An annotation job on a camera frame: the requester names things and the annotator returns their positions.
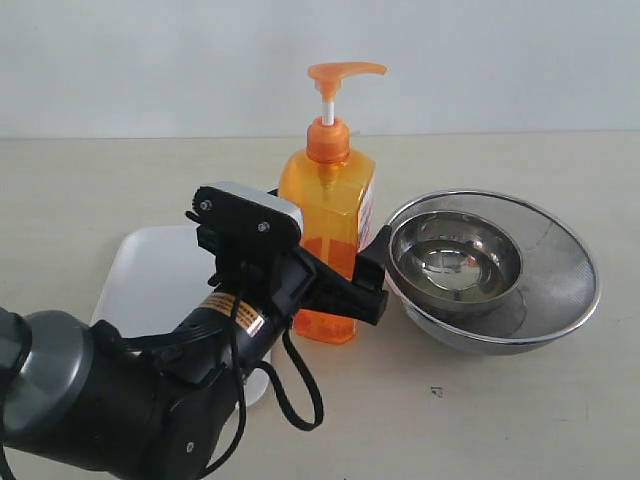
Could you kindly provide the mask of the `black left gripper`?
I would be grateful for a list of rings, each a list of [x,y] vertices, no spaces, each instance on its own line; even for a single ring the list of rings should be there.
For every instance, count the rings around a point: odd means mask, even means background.
[[[252,257],[230,241],[209,240],[216,271],[209,280],[215,290],[207,297],[207,307],[229,316],[240,299],[240,318],[247,323],[259,312],[266,318],[290,319],[311,311],[377,325],[389,297],[383,283],[391,232],[391,226],[384,225],[356,255],[350,280],[303,247],[258,251]]]

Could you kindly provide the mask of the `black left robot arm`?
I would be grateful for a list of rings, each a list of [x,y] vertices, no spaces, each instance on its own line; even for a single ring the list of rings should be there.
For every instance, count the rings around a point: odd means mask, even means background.
[[[120,479],[201,479],[231,416],[247,417],[244,382],[264,372],[285,419],[319,427],[324,404],[290,338],[300,310],[369,324],[382,317],[382,228],[344,278],[286,235],[274,243],[208,226],[211,293],[170,333],[123,337],[57,310],[1,314],[1,446]]]

